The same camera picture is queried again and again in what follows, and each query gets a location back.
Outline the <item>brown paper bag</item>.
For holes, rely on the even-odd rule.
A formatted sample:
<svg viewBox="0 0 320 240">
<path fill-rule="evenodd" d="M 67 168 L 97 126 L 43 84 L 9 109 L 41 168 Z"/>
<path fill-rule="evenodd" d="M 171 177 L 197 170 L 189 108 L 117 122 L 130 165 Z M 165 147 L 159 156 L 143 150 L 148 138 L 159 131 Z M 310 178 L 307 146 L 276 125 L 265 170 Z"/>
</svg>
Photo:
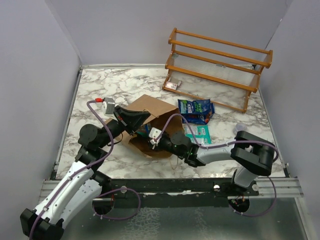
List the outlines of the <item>brown paper bag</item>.
<svg viewBox="0 0 320 240">
<path fill-rule="evenodd" d="M 145 121 L 152 127 L 162 129 L 168 118 L 178 113 L 175 100 L 169 102 L 143 94 L 130 102 L 118 98 L 115 103 L 133 111 L 149 111 L 151 116 Z M 175 178 L 179 175 L 181 164 L 178 158 L 166 151 L 154 151 L 149 148 L 145 138 L 123 134 L 111 156 L 100 167 L 100 171 L 116 179 L 124 178 Z"/>
</svg>

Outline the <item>green snack packet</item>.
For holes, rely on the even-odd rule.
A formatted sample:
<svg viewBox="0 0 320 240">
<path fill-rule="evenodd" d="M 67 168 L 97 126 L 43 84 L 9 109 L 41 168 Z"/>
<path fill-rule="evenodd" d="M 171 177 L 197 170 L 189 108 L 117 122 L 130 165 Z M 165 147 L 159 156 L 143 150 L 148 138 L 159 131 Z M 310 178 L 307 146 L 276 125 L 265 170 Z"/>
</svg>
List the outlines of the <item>green snack packet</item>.
<svg viewBox="0 0 320 240">
<path fill-rule="evenodd" d="M 195 143 L 195 140 L 189 127 L 186 124 L 184 124 L 183 128 L 185 135 L 191 139 L 192 143 Z M 200 145 L 210 145 L 212 143 L 209 128 L 207 125 L 191 125 L 190 128 L 193 134 L 195 135 L 197 142 Z"/>
</svg>

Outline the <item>dark blue chips bag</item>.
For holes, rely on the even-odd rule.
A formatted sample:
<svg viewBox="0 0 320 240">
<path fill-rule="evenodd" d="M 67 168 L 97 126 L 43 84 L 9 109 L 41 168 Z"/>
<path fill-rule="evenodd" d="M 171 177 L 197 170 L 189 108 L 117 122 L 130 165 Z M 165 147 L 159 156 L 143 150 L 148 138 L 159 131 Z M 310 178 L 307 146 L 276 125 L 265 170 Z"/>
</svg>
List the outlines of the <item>dark blue chips bag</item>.
<svg viewBox="0 0 320 240">
<path fill-rule="evenodd" d="M 188 122 L 189 124 L 195 125 L 207 125 L 214 115 L 214 112 L 210 111 L 206 114 L 184 113 L 181 115 L 184 117 L 182 120 L 183 123 Z"/>
</svg>

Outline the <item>blue Bonk snack bag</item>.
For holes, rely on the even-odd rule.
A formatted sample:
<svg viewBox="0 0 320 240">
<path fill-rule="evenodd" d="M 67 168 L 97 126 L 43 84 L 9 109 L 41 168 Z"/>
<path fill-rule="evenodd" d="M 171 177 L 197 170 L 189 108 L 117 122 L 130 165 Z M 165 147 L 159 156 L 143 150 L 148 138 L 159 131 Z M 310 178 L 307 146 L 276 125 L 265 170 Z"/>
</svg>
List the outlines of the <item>blue Bonk snack bag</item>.
<svg viewBox="0 0 320 240">
<path fill-rule="evenodd" d="M 178 99 L 178 108 L 182 115 L 212 115 L 215 106 L 210 99 L 184 100 Z"/>
</svg>

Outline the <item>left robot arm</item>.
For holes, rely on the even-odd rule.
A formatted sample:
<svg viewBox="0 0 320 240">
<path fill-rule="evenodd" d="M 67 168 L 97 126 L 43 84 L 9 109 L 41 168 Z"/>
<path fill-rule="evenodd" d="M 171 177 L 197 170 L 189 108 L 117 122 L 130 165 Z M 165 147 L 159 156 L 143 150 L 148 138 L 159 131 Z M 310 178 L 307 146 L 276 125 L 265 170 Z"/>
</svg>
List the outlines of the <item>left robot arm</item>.
<svg viewBox="0 0 320 240">
<path fill-rule="evenodd" d="M 93 198 L 106 197 L 111 190 L 106 175 L 98 169 L 110 155 L 115 138 L 133 134 L 150 117 L 146 110 L 133 111 L 116 106 L 114 119 L 102 127 L 84 125 L 79 132 L 81 145 L 75 161 L 52 192 L 34 209 L 20 215 L 23 233 L 31 240 L 59 240 L 67 225 Z M 110 151 L 103 147 L 109 145 Z"/>
</svg>

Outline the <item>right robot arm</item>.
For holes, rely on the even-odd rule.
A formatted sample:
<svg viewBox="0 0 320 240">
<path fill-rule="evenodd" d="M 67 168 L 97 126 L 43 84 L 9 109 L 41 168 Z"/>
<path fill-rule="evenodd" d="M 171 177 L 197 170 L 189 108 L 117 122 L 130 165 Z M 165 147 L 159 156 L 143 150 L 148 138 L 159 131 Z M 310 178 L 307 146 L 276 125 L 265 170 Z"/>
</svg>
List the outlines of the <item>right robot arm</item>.
<svg viewBox="0 0 320 240">
<path fill-rule="evenodd" d="M 247 131 L 239 131 L 234 140 L 221 144 L 198 145 L 183 132 L 172 136 L 152 128 L 149 146 L 155 151 L 166 151 L 191 167 L 206 166 L 213 162 L 235 160 L 241 165 L 235 171 L 229 189 L 240 196 L 259 176 L 270 176 L 272 165 L 279 157 L 275 145 Z"/>
</svg>

